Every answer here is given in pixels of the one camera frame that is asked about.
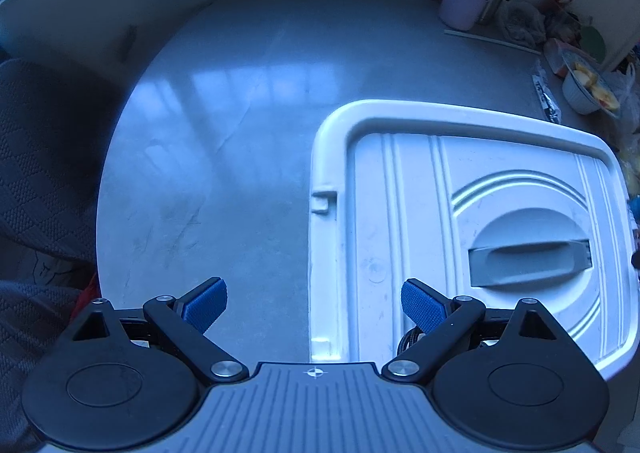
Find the white stick on table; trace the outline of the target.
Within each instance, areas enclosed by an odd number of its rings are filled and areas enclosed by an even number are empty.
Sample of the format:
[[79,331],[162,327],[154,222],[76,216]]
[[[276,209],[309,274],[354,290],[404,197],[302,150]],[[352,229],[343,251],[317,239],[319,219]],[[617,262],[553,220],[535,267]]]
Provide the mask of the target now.
[[444,34],[448,35],[448,36],[454,36],[454,37],[457,37],[457,38],[476,40],[477,42],[482,42],[482,43],[491,44],[491,45],[495,45],[495,46],[511,48],[511,49],[514,49],[514,50],[520,50],[520,51],[523,51],[523,52],[527,52],[528,54],[536,54],[536,56],[540,56],[541,55],[541,51],[540,50],[537,50],[537,49],[534,49],[534,48],[529,48],[529,47],[518,45],[518,44],[514,44],[514,43],[511,43],[511,42],[507,42],[506,40],[503,40],[503,39],[492,38],[492,37],[483,36],[483,35],[477,35],[477,34],[472,34],[472,33],[469,33],[469,32],[448,30],[448,28],[446,28],[446,30],[444,30]]

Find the bag of dried snacks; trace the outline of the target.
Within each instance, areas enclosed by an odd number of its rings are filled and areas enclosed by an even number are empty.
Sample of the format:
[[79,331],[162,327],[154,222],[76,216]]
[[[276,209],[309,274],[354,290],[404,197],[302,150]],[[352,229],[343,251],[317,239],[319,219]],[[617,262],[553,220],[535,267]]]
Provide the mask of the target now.
[[496,20],[503,37],[515,45],[534,49],[547,40],[544,16],[528,2],[506,2]]

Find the red puffy jacket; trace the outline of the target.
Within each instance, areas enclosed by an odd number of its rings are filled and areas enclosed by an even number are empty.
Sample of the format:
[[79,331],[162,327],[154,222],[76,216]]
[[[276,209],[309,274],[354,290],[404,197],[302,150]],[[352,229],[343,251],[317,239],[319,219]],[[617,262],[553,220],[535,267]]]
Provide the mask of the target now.
[[77,298],[77,303],[74,308],[73,317],[77,317],[94,299],[102,297],[100,281],[96,273],[93,274],[88,285],[81,291]]

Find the white plastic bin lid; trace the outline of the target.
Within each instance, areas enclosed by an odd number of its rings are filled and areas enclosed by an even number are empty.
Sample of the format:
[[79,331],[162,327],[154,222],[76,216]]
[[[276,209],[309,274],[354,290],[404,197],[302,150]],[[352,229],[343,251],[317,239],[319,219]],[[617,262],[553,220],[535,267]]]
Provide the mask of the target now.
[[600,373],[639,343],[628,193],[596,136],[446,104],[363,100],[319,128],[311,153],[309,353],[384,364],[418,279],[511,309],[536,298]]

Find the grey fabric chair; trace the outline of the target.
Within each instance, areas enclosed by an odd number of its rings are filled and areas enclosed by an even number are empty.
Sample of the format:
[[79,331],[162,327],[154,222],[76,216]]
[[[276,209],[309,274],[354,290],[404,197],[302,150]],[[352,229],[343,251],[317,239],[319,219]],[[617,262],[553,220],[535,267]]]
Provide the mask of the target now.
[[[96,193],[113,91],[23,59],[1,64],[1,234],[40,253],[96,262]],[[40,441],[22,409],[26,378],[66,329],[79,291],[1,282],[1,448]]]

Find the dark cup with red box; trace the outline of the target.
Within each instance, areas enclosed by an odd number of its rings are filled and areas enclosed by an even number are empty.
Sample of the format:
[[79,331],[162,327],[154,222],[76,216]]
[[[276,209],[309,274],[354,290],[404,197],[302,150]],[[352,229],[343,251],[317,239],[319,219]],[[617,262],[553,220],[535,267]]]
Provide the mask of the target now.
[[570,12],[573,2],[574,0],[550,0],[546,27],[551,36],[570,36],[580,30],[577,14]]

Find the white snack wrapper packet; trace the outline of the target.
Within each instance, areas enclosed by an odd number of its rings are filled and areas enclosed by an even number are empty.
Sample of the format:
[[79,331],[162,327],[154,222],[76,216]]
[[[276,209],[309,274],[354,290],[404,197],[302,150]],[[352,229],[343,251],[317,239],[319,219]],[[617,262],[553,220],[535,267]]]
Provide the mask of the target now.
[[532,82],[546,120],[552,124],[561,125],[562,112],[548,86],[547,74],[539,59],[533,66]]

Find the patterned bowl with apple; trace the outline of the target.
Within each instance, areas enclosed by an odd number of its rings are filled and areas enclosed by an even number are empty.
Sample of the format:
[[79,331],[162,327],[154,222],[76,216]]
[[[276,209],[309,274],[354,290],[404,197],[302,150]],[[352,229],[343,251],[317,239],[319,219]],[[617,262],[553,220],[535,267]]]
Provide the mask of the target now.
[[620,116],[620,101],[594,66],[577,52],[564,50],[566,75],[562,92],[570,107],[580,115],[602,111]]

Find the clear plastic bag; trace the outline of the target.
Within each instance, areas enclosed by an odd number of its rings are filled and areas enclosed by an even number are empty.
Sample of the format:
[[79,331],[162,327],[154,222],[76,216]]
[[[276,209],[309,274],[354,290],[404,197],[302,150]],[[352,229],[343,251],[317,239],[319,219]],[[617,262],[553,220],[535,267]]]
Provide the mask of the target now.
[[613,144],[618,150],[632,148],[639,138],[639,74],[629,63],[625,72],[615,71],[605,75],[620,108],[613,121]]

